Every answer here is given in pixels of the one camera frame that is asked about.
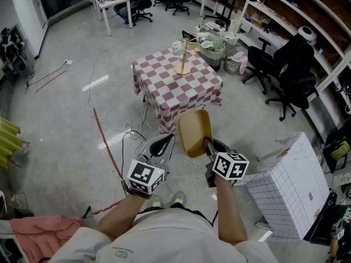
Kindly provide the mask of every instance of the grid-patterned box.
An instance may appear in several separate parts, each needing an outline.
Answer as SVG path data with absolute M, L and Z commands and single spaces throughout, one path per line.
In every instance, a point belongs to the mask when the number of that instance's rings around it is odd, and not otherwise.
M 270 239 L 302 239 L 322 209 L 329 189 L 304 133 L 289 133 L 285 146 L 259 174 L 247 175 L 248 190 L 268 224 Z

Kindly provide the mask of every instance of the shoe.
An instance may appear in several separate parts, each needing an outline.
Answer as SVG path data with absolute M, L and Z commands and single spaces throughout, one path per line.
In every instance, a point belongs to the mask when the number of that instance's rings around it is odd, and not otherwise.
M 174 199 L 173 204 L 180 203 L 182 206 L 186 205 L 186 195 L 183 192 L 179 191 L 175 193 Z
M 150 198 L 149 208 L 155 207 L 163 208 L 162 199 L 159 195 L 152 195 Z

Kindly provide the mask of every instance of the wooden stand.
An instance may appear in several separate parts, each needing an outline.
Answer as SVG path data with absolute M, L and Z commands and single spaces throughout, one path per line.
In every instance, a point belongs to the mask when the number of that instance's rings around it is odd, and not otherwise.
M 180 74 L 180 75 L 185 75 L 185 74 L 189 74 L 190 73 L 190 66 L 188 64 L 185 63 L 185 59 L 186 59 L 186 51 L 188 49 L 188 42 L 189 42 L 189 39 L 185 39 L 185 53 L 183 55 L 183 59 L 182 59 L 182 62 L 179 62 L 177 63 L 175 66 L 174 66 L 174 70 L 177 74 Z

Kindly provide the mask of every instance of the gray floor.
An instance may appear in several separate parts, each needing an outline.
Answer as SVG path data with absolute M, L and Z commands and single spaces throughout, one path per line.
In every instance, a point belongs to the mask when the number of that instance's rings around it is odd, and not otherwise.
M 23 138 L 31 141 L 31 147 L 25 166 L 12 168 L 10 179 L 16 192 L 26 193 L 28 206 L 36 215 L 81 216 L 89 205 L 97 211 L 123 198 L 121 184 L 111 173 L 113 166 L 108 153 L 106 149 L 99 150 L 98 145 L 103 141 L 95 119 L 89 117 L 88 91 L 82 92 L 82 88 L 89 84 L 92 73 L 93 81 L 109 75 L 108 81 L 92 88 L 90 111 L 96 108 L 98 116 L 116 129 L 125 130 L 130 123 L 140 130 L 145 107 L 141 96 L 133 92 L 132 61 L 169 48 L 181 37 L 182 30 L 192 31 L 200 22 L 200 7 L 194 4 L 190 5 L 190 16 L 181 12 L 173 16 L 163 6 L 152 7 L 154 22 L 140 21 L 132 29 L 109 11 L 110 37 L 93 7 L 51 27 L 32 81 L 56 70 L 65 59 L 77 61 L 92 52 L 110 50 L 90 54 L 66 68 L 64 74 L 37 93 L 57 73 L 27 90 L 24 81 L 18 81 L 15 86 L 9 119 L 21 127 Z M 262 94 L 257 81 L 243 85 L 240 75 L 229 75 L 222 69 L 219 74 L 225 83 L 223 106 L 206 107 L 213 135 L 252 161 L 248 173 L 259 168 L 256 157 L 276 150 L 274 139 L 284 137 L 287 132 L 304 131 L 310 141 L 316 141 L 315 130 L 304 113 L 298 111 L 292 118 L 288 112 L 287 119 L 280 122 L 281 105 L 267 106 L 264 103 L 267 96 Z M 102 127 L 107 140 L 119 134 L 106 124 Z M 149 105 L 143 135 L 148 139 L 157 134 L 158 122 Z M 124 173 L 138 143 L 125 139 Z M 121 143 L 111 146 L 119 168 L 121 147 Z M 190 161 L 178 141 L 174 150 Z M 204 169 L 208 159 L 200 157 L 191 162 Z M 171 174 L 157 193 L 168 202 L 173 193 L 182 190 L 188 197 L 189 208 L 198 209 L 212 219 L 217 208 L 212 197 L 216 191 L 207 187 L 203 174 L 177 156 L 172 157 L 169 167 Z M 235 194 L 249 238 L 259 239 L 265 233 L 254 225 L 261 216 L 259 209 L 247 191 L 235 189 Z M 326 258 L 325 248 L 310 247 L 303 241 L 288 246 L 269 244 L 280 262 L 306 262 L 306 258 L 321 262 Z

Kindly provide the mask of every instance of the white shirt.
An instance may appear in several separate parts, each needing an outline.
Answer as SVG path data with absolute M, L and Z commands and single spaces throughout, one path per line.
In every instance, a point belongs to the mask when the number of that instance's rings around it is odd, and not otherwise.
M 278 263 L 266 243 L 221 241 L 210 224 L 186 210 L 154 211 L 111 242 L 90 228 L 79 228 L 53 256 L 54 262 Z

